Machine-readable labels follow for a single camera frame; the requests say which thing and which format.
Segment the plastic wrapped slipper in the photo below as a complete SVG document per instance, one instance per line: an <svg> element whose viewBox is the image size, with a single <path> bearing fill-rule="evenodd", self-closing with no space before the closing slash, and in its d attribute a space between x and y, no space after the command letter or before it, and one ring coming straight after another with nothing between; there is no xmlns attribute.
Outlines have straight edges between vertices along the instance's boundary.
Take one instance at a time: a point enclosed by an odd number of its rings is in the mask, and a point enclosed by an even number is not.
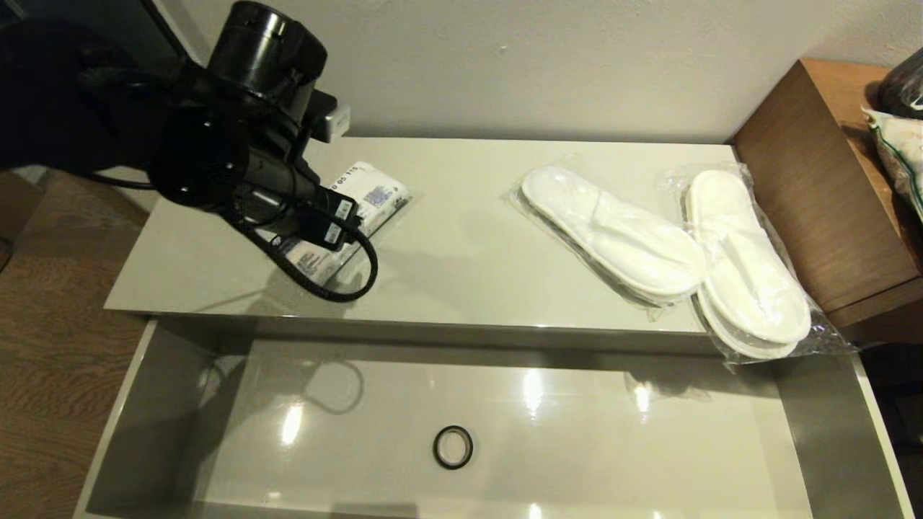
<svg viewBox="0 0 923 519"><path fill-rule="evenodd" d="M532 170L522 180L521 193L637 296L668 304L699 289L705 274L701 248L667 220L557 166Z"/></svg>
<svg viewBox="0 0 923 519"><path fill-rule="evenodd" d="M715 333L746 356L791 354L810 332L810 307L760 226L743 180L719 170L696 175L686 209L709 263L698 297Z"/></svg>

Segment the white countertop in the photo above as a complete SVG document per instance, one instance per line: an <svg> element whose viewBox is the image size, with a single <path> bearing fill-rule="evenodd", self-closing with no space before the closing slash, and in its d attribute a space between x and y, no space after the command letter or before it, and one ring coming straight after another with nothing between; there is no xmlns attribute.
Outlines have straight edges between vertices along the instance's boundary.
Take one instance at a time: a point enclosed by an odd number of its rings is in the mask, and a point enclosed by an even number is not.
<svg viewBox="0 0 923 519"><path fill-rule="evenodd" d="M579 153L590 177L663 213L656 176L735 160L730 146L464 139L312 141L325 182L365 161L417 198L373 239L380 270L351 304L314 298L215 216L160 200L106 302L144 312L701 332L689 302L651 321L502 199L530 169Z"/></svg>

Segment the wooden cabinet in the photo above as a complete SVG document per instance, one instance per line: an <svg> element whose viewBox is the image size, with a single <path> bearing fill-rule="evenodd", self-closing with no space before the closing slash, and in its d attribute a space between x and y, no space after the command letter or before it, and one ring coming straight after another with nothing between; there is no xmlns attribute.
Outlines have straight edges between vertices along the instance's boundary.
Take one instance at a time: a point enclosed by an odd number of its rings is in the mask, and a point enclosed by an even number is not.
<svg viewBox="0 0 923 519"><path fill-rule="evenodd" d="M888 69L801 60L734 136L800 281L847 336L923 343L923 247L860 106Z"/></svg>

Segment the glossy surface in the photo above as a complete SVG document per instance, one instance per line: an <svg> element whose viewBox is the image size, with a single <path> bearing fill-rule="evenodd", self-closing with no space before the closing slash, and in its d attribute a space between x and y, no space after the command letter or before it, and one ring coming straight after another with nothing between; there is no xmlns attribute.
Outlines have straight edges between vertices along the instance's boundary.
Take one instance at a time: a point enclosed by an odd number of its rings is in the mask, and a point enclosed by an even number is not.
<svg viewBox="0 0 923 519"><path fill-rule="evenodd" d="M365 161L417 196L373 239L380 270L372 292L351 305L319 301L218 218L161 200L107 307L701 332L688 303L651 321L644 308L626 301L502 199L526 172L572 152L585 157L596 185L660 214L659 172L684 163L734 160L731 147L716 145L460 139L312 143L307 158L327 181Z"/></svg>
<svg viewBox="0 0 923 519"><path fill-rule="evenodd" d="M393 517L811 517L771 379L712 359L596 356L598 370L576 370L438 355L257 342L246 361L220 358L181 497ZM476 445L456 471L432 455L450 424Z"/></svg>

